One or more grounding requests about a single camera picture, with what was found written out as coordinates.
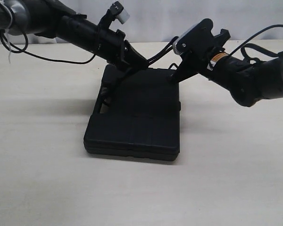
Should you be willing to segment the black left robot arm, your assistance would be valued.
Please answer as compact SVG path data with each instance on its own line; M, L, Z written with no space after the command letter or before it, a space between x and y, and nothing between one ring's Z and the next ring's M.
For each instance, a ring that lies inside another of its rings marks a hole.
M125 39L125 33L109 28L113 21L124 24L129 17L119 1L94 24L59 0L0 0L0 41L9 52L20 54L27 53L28 34L60 38L131 76L146 70L149 62Z

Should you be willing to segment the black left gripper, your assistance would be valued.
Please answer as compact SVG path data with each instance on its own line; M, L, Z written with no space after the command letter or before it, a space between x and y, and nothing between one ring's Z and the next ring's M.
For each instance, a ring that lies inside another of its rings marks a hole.
M108 94L115 92L122 82L132 76L134 68L140 70L148 68L148 60L133 46L126 43L124 37L102 28L101 25L97 26L94 54L110 64L108 65Z

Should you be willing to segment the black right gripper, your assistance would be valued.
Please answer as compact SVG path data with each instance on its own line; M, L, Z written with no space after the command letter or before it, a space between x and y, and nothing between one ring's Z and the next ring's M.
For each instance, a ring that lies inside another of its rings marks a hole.
M221 29L220 33L214 36L214 46L209 48L203 57L199 58L192 51L185 53L179 65L172 63L169 66L169 69L175 67L175 71L168 77L168 81L170 83L180 83L201 71L213 71L216 63L223 57L228 56L223 46L230 37L228 30Z

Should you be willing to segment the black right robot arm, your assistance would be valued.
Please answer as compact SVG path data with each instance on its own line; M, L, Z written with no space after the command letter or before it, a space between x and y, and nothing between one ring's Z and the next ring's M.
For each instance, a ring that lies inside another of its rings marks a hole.
M175 53L182 59L170 76L171 83L180 83L200 74L228 90L239 105L251 107L260 100L283 98L283 51L274 53L256 44L242 46L252 48L270 57L262 61L245 56L243 60L226 53L224 44L229 32L222 29L214 36L211 28L198 25L178 38L173 45Z

